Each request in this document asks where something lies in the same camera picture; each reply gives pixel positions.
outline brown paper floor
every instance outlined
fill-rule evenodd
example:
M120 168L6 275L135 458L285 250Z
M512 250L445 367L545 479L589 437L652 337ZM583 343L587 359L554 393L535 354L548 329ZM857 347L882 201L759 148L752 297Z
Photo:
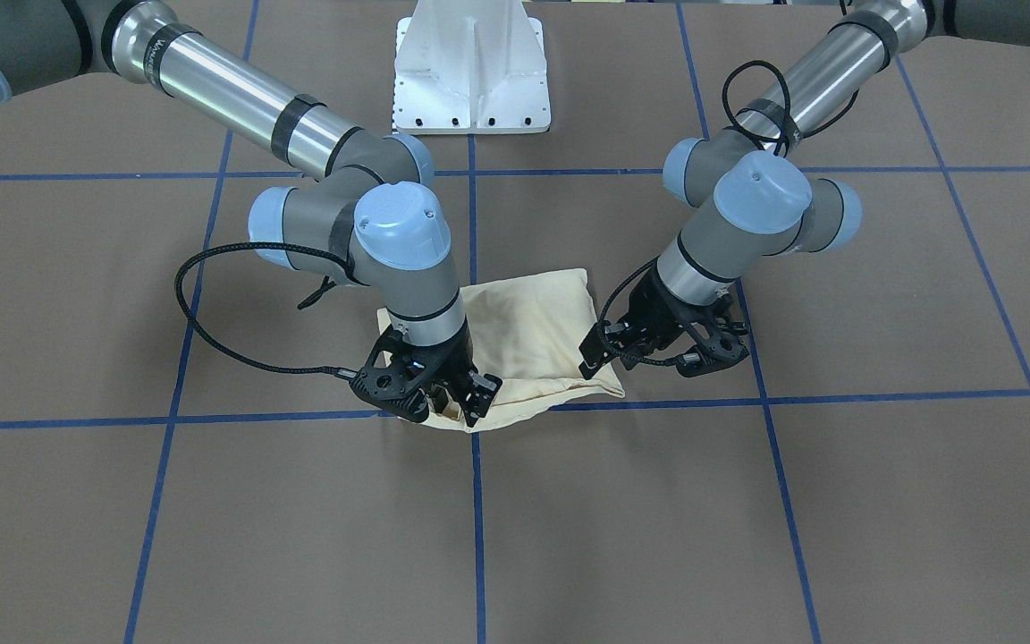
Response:
M174 5L387 132L409 4ZM690 215L659 168L728 71L837 20L527 9L552 130L424 142L465 282L585 268L597 302ZM929 41L792 159L865 223L744 278L752 360L469 437L192 342L173 274L298 182L267 152L114 77L0 105L0 641L1030 641L1030 50ZM376 294L297 313L314 278L256 258L201 286L273 363L376 337Z

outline silver metal tube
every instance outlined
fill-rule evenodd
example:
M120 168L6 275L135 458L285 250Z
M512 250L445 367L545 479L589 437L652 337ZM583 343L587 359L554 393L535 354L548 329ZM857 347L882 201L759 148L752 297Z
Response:
M270 146L277 117L297 98L291 87L196 33L169 44L161 58L161 87L262 147Z
M810 132L821 126L838 106L885 64L885 45L863 26L846 25L831 31L810 49L800 61L785 72L789 86L789 113L798 130ZM785 105L781 87L774 84L762 94L778 105ZM780 136L776 124L756 111L742 112L736 117L742 127L761 136ZM771 149L774 143L762 143ZM796 144L789 147L796 149Z
M928 15L920 0L862 0L855 11L876 13L896 33L896 52L907 52L924 41ZM829 118L851 95L865 84L885 65L885 45L880 37L861 25L837 26L809 54L785 72L789 86L789 113L797 130L809 133ZM780 106L785 106L782 89L774 84L762 94ZM776 138L781 136L776 123L756 111L736 115L740 126L750 132ZM771 149L774 143L761 143ZM796 149L796 143L788 151Z
M273 149L278 118L300 92L200 33L183 33L168 41L156 37L169 25L176 25L176 15L166 4L135 5L114 33L113 62L118 74L133 82L146 82L153 71L145 68L146 50L157 48L153 58L159 61L161 90L248 141ZM315 179L323 178L340 139L355 128L323 105L312 106L288 125L295 127L287 141L282 141L287 144L288 163Z

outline coiled black cable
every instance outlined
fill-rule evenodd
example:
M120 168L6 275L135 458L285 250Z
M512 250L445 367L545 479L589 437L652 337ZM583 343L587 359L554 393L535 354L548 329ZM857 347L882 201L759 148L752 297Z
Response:
M182 281L185 279L185 274L200 265L203 261L209 260L209 258L216 257L218 255L232 253L232 252L242 252L242 251L258 251L258 249L274 249L274 251L285 251L285 252L296 252L307 255L311 257L318 257L320 260L332 261L333 264L339 266L344 270L345 274L351 274L351 265L341 258L336 257L328 251L322 251L318 248L310 248L308 246L302 246L297 244L286 244L282 241L242 241L238 244L227 244L225 246L216 246L206 251L201 251L192 258L188 258L184 264L180 265L177 269L177 276L173 281L173 291L177 298L177 305L180 306L180 311L184 314L185 319L188 325L193 327L193 331L203 339L203 341L208 342L209 346L220 351L229 358L233 358L238 363L248 364L249 367L254 367L258 370L265 370L274 372L274 374L323 374L328 376L338 376L338 378L344 380L350 380L355 376L355 370L349 370L347 367L332 367L328 364L322 364L319 367L277 367L273 364L262 363L261 360L253 360L248 358L248 355L242 355L237 353L236 350L227 347L224 343L217 342L213 339L213 336L209 335L208 331L205 331L205 327L201 326L200 321L197 321L197 315L194 313L192 307L188 306L188 301L185 299L185 293L182 287ZM328 277L323 278L323 283L317 289L310 297L304 299L304 302L300 304L297 308L304 309L311 305L314 305L319 301L323 294L327 294L333 286L336 285L335 281L329 280Z
M838 0L838 2L842 5L842 15L849 15L850 9L848 9L848 5L853 4L853 0ZM731 82L733 82L733 78L739 77L742 72L749 68L764 68L769 70L769 73L774 74L774 78L776 78L778 87L781 87L782 89L782 101L785 103L782 107L785 110L785 117L792 118L792 115L790 114L792 114L793 98L789 95L789 82L786 82L785 74L783 74L780 69L777 69L772 63L765 61L749 61L748 63L740 65L739 68L732 70L730 74L728 74L726 82L723 82L722 84L722 109L726 111L726 118L730 122L730 126L733 127L733 130L744 134L748 139L753 139L753 141L759 141L762 143L774 143L775 155L780 154L783 149L788 151L789 139L786 138L784 132L782 132L780 136L762 136L761 134L755 134L747 127L742 126L742 124L736 122L736 115L733 113L733 110L730 109L730 105L728 104L728 88ZM850 99L848 99L848 102L845 103L845 107L843 107L842 111L838 111L834 117L829 118L829 121L826 121L821 126L814 128L813 131L802 132L801 139L808 139L810 136L817 136L826 130L829 130L834 123L842 121L842 117L853 109L853 105L857 102L858 94L861 94L861 91L855 91L853 95L851 95Z

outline black tape band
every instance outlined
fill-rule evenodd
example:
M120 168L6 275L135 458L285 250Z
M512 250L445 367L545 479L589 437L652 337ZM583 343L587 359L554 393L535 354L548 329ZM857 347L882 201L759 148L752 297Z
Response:
M348 244L352 240L352 226L355 225L355 201L340 209L329 232L329 252L348 259Z
M428 313L426 315L420 315L418 317L413 317L411 315L401 315L397 313L396 310L392 309L388 309L388 313L392 314L392 317L403 319L406 323L426 323L428 321L428 319L435 319L437 317L440 317L442 314L447 313L447 311L451 310L451 307L455 306L455 302L458 302L458 290L455 291L455 297L451 298L450 302L447 302L447 304L445 304L443 308L441 308L438 311L435 311L435 313Z
M333 147L332 154L329 155L329 162L323 164L323 175L328 176L332 174L332 165L336 163L336 156L340 155L341 147L344 147L344 143L347 143L348 139L352 138L352 134L356 134L356 132L362 130L364 130L363 127L352 127L351 130L344 132L340 136L339 141L336 141L336 147Z
M758 98L756 101L749 102L749 105L742 107L737 113L741 114L742 112L757 112L768 118L769 122L772 122L786 141L789 141L786 149L800 143L801 139L804 139L804 134L801 134L800 128L797 128L797 123L793 121L793 115L785 113L784 106L769 101L768 98Z
M842 197L842 221L840 224L836 225L836 233L833 234L832 240L829 240L829 243L825 244L824 246L815 249L815 251L811 251L815 253L819 253L823 251L823 249L829 247L830 245L833 245L833 240L836 240L837 236L840 235L842 233L842 226L845 226L845 193L842 192L842 188L837 185L836 180L829 180L829 179L818 179L818 180L827 180L827 182L829 182L831 187L836 188L836 195Z
M890 22L877 15L877 13L871 11L853 11L849 15L842 18L842 22L834 24L833 29L838 28L838 26L846 26L847 24L863 26L863 28L873 32L874 36L880 39L880 43L885 46L885 64L880 66L880 69L887 68L888 63L892 61L892 57L900 50L900 37L896 34L896 30L892 29Z
M945 33L960 36L956 32L956 0L945 0Z
M78 33L78 48L81 49L80 62L78 62L78 74L89 72L94 65L94 39L90 34L90 25L85 22L85 14L82 8L78 7L78 0L62 0L66 12L70 13L70 22L74 24L74 31Z
M102 28L102 60L105 66L113 73L118 73L118 68L113 64L113 37L118 35L118 25L122 18L130 12L130 9L143 3L144 0L123 0L110 11L110 15L105 19L105 26Z
M805 215L810 214L810 212L812 212L812 211L808 207L805 207L804 212L801 212L801 221L800 221L800 223L798 223L798 224L800 224L800 226L797 226L796 235L793 235L793 240L790 241L789 244L786 244L785 248L782 248L782 249L780 249L780 251L777 251L775 253L769 253L767 256L762 256L762 257L778 257L780 255L785 253L786 251L789 251L790 248L792 248L793 246L795 246L797 244L797 240L800 240L800 238L801 238L801 232L804 231L804 225L806 224Z
M196 33L198 36L201 36L201 32L187 24L165 25L153 34L153 37L150 37L150 42L145 47L145 58L142 61L145 80L150 81L151 86L157 87L167 97L172 97L173 95L169 94L165 91L165 87L161 86L161 59L165 57L169 45L173 44L174 40L179 39L179 37L184 36L186 33Z
M299 94L291 99L285 109L281 110L277 123L273 126L273 138L271 138L270 149L273 156L282 162L288 163L288 144L294 139L294 131L312 107L323 105L322 102L310 97L308 94Z
M350 163L341 166L340 170L344 170L344 168L346 167L350 167L352 168L352 170L359 170L360 172L367 173L369 176L371 176L372 179L376 179L376 183L379 184L379 187L383 187L384 183L387 183L387 180L384 180L383 176L376 174L376 171L372 170L372 168L368 167L367 165L360 165L358 163Z
M682 244L682 233L678 233L678 237L675 237L675 239L678 241L678 249L682 251L682 259L686 261L691 268L697 270L698 274L701 274L701 276L707 278L707 280L718 281L719 284L728 284L729 282L736 280L736 277L719 277L718 274L709 272L702 265L698 264L697 261L694 261L694 258L690 257L690 252L687 251L686 245Z
M936 26L936 4L932 0L920 0L921 7L925 8L925 15L928 16L928 28L925 29L925 37L932 34L933 26Z

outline blue tape line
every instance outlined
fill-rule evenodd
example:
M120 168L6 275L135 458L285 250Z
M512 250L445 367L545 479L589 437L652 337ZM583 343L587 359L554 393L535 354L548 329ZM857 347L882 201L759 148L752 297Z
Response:
M661 174L660 167L557 167L546 170L476 170L476 176L589 176L604 174Z
M475 134L467 135L467 236L469 236L469 248L471 258L470 278L473 284L479 282L479 258L478 258L478 221L476 221L476 176L478 170L475 167Z
M1030 172L1030 165L946 166L949 172Z
M920 116L920 125L924 127L925 134L928 136L928 143L932 146L932 154L936 155L936 162L939 163L939 168L941 174L945 175L945 181L948 183L949 193L952 195L952 203L956 205L957 214L960 215L960 224L964 226L965 235L968 236L968 243L972 245L972 252L976 256L976 262L980 264L980 272L985 275L985 282L988 284L988 290L991 295L993 295L993 301L996 302L996 309L999 311L1000 320L1004 323L1004 330L1008 334L1008 339L1012 342L1012 348L1015 354L1017 354L1017 360L1020 362L1020 368L1023 370L1023 375L1027 379L1027 387L1030 389L1030 367L1027 366L1027 359L1023 354L1023 347L1020 345L1020 338L1017 337L1015 329L1012 327L1012 319L1008 317L1008 311L1004 306L1004 301L1000 299L1000 291L996 289L996 281L993 280L993 273L988 268L988 262L985 261L985 253L981 251L980 244L976 242L976 235L972 232L972 224L968 221L968 214L965 212L964 203L960 200L960 194L957 192L956 183L952 180L952 173L949 172L948 166L945 164L945 156L940 154L939 145L936 143L936 136L932 134L932 127L928 126L928 117L925 114L924 107L920 104L920 98L917 97L917 91L912 87L912 78L908 77L908 72L904 68L904 62L900 60L900 57L896 57L896 66L900 70L900 77L904 79L904 87L908 90L908 95L912 97L913 106L917 107L917 114Z
M939 172L939 166L805 166L801 172L842 172L842 173L899 173L899 172ZM961 173L1027 173L1027 166L958 166L948 167L949 172ZM438 170L437 176L471 176L471 170ZM660 167L563 167L563 168L512 168L511 170L476 170L476 176L592 176L592 175L632 175L661 174ZM0 174L0 180L129 180L129 179L303 179L304 172L296 171L226 171L217 172L109 172L109 173L30 173Z
M214 423L278 423L295 420L343 420L350 418L375 418L391 416L380 409L352 409L339 411L286 411L281 413L205 413L197 416L178 416L178 425Z
M53 418L44 420L0 420L0 430L64 430L73 428L123 428L169 423L169 416L132 418Z
M1029 398L1030 389L975 389L915 393L859 393L838 396L783 396L765 399L769 407L798 404L923 403L931 400L970 400ZM701 409L711 407L756 407L760 398L719 398L691 400L639 400L612 403L563 403L551 411L619 411L628 409ZM57 430L72 428L142 427L142 425L213 425L278 423L297 420L343 420L392 417L381 409L344 409L332 411L283 411L258 413L205 413L193 416L131 416L118 418L50 418L38 420L0 420L0 430Z
M471 497L475 508L475 628L476 643L487 641L487 600L483 569L483 469L479 462L479 435L471 435Z
M245 34L245 53L242 60L248 61L248 55L252 49L253 35L256 31L256 15L261 0L253 0L252 11L249 13L248 30ZM217 183L213 189L213 203L209 207L208 222L205 225L205 240L201 242L201 248L208 249L209 243L213 239L213 229L216 228L217 211L220 209L220 196L225 189L225 174L229 167L229 152L233 150L233 132L227 132L225 145L220 150L220 166L217 167ZM197 278L193 285L193 313L197 314L201 301L201 280L205 273L204 262L197 270ZM188 353L194 345L194 327L185 326L185 337L180 345L180 359L177 360L177 382L173 392L173 400L169 406L169 416L177 416L180 409L180 396L185 386L185 371L188 366ZM161 508L161 494L165 488L165 477L169 466L169 451L173 447L174 423L166 426L165 437L161 441L161 459L159 461L159 476L153 485L153 499L150 502L150 516L145 522L145 539L142 542L142 554L138 562L138 576L134 581L134 595L130 602L130 616L126 621L126 644L132 644L134 634L138 631L138 615L140 604L142 604L142 594L145 589L145 575L150 564L150 554L153 550L153 534L157 530L157 517Z
M701 137L709 141L710 126L707 124L707 109L701 104L701 91L698 89L698 72L694 69L694 54L690 53L690 36L686 32L686 16L682 13L682 3L676 4L675 10L678 11L678 29L682 32L682 49L686 52L686 66L690 72L690 87L694 89L694 104L698 107Z
M130 179L299 179L300 172L102 172L93 174L0 174L0 180L130 180Z
M690 69L690 82L694 87L694 99L698 103L698 118L701 122L701 136L710 139L710 126L707 122L707 113L701 105L701 93L698 90L698 77L694 73L694 55L690 52L690 39L686 32L686 20L682 15L682 4L678 4L678 24L682 29L682 48L686 50L686 62ZM742 291L742 282L736 281L736 298L742 307L742 313L749 321L749 307L745 302L745 294ZM813 636L814 644L821 644L821 628L817 623L817 610L813 604L813 592L810 590L810 575L805 571L804 554L801 553L801 538L797 534L796 521L793 518L793 503L789 500L789 481L785 477L785 468L782 465L781 450L777 447L777 431L774 428L774 415L769 410L769 397L765 393L765 380L761 375L761 360L757 358L757 342L753 334L749 338L749 358L753 362L753 375L757 381L757 402L761 406L761 413L765 420L765 435L769 440L769 451L774 456L774 469L777 472L777 486L782 495L782 506L785 509L785 523L789 528L789 542L793 545L793 558L796 561L797 578L801 582L801 596L804 599L805 615L810 619L810 635Z
M830 166L806 166L798 167L797 170L801 172L939 172L940 168L935 166L925 166L925 165L911 165L911 166L845 166L845 165L830 165Z
M749 305L745 301L745 291L742 281L735 281L735 294L742 314L750 327L753 319L749 317ZM797 578L801 582L801 596L804 599L805 615L810 618L810 636L814 644L821 644L821 624L817 622L817 609L814 608L813 590L810 589L810 572L805 568L804 553L801 551L801 535L797 533L796 518L793 516L793 501L789 496L789 480L785 477L785 465L782 464L781 448L777 444L777 429L774 427L772 411L769 411L769 397L765 392L765 379L761 372L761 359L757 358L757 340L749 333L749 360L753 362L753 376L757 380L757 395L761 403L761 413L765 419L765 436L769 440L769 451L774 455L774 470L777 473L777 488L782 495L782 505L785 508L785 523L789 528L789 542L793 545L793 560L796 563Z
M563 403L551 411L617 411L621 409L699 409L703 407L753 407L760 398L719 398L713 400L639 400L618 403Z
M145 537L142 539L142 553L138 558L138 576L134 579L134 596L130 600L130 616L126 618L126 638L124 644L134 643L134 633L138 631L138 614L142 608L142 591L145 589L145 574L150 566L150 552L153 550L153 534L157 531L157 517L161 508L161 493L165 488L165 472L169 466L169 451L173 447L172 425L167 425L165 436L161 439L161 456L159 471L153 482L153 498L150 501L150 516L145 522Z
M862 393L843 396L783 396L769 398L769 404L844 404L844 403L908 403L926 400L970 400L982 398L1030 397L1030 389L977 389L919 393Z

